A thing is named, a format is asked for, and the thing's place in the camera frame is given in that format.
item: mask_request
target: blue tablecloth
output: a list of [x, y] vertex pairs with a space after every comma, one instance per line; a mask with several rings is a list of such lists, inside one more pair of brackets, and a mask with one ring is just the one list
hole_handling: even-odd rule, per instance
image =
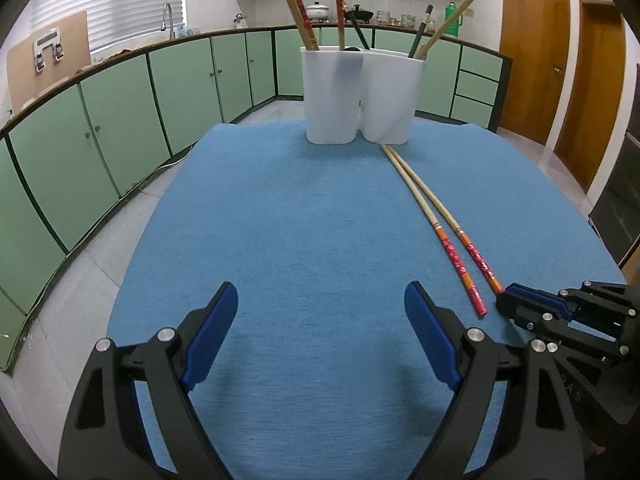
[[[375, 144], [306, 141], [301, 121], [219, 124], [194, 148], [154, 212], [120, 289], [108, 335], [142, 342], [207, 304], [228, 280], [238, 316], [191, 393], [237, 480], [406, 478], [451, 399], [409, 324], [419, 280], [467, 326], [521, 344], [454, 236], [489, 314], [478, 320], [417, 203]], [[398, 147], [503, 285], [557, 292], [623, 282], [574, 206], [523, 155], [473, 125], [416, 121]], [[491, 444], [497, 388], [474, 458]], [[170, 459], [141, 406], [159, 463]]]

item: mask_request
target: cutting board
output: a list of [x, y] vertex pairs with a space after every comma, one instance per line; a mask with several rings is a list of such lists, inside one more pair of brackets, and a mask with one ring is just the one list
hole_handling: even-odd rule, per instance
[[[42, 72], [37, 73], [33, 62], [33, 42], [54, 27], [60, 30], [65, 57], [54, 62], [53, 49], [46, 48], [43, 51], [46, 66]], [[14, 114], [32, 99], [37, 99], [53, 86], [73, 77], [78, 69], [88, 65], [91, 65], [91, 55], [85, 10], [41, 28], [14, 46], [6, 57], [6, 76]]]

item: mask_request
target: white plastic container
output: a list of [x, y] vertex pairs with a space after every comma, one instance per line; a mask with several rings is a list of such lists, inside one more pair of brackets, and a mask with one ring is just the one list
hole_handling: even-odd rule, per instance
[[372, 49], [364, 56], [360, 131], [379, 144], [404, 144], [414, 124], [424, 61]]
[[302, 53], [306, 138], [315, 144], [345, 144], [358, 131], [364, 54], [321, 46]]

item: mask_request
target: floor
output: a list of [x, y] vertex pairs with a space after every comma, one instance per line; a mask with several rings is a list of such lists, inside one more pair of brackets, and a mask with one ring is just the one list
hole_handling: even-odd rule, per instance
[[[302, 102], [273, 102], [242, 123], [303, 119]], [[585, 217], [591, 203], [562, 162], [543, 146], [502, 130]], [[11, 377], [0, 373], [0, 397], [25, 439], [56, 471], [69, 403], [95, 341], [106, 333], [133, 252], [182, 162], [158, 174], [77, 254], [50, 291], [25, 337]]]

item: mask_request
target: faucet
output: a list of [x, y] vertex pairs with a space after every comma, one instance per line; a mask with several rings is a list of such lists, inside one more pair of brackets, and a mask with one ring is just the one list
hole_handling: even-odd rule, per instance
[[171, 10], [171, 4], [169, 2], [164, 4], [164, 8], [162, 9], [162, 27], [160, 30], [166, 30], [166, 10], [169, 9], [169, 27], [171, 27], [171, 31], [169, 32], [169, 39], [175, 40], [175, 31], [174, 31], [174, 14]]

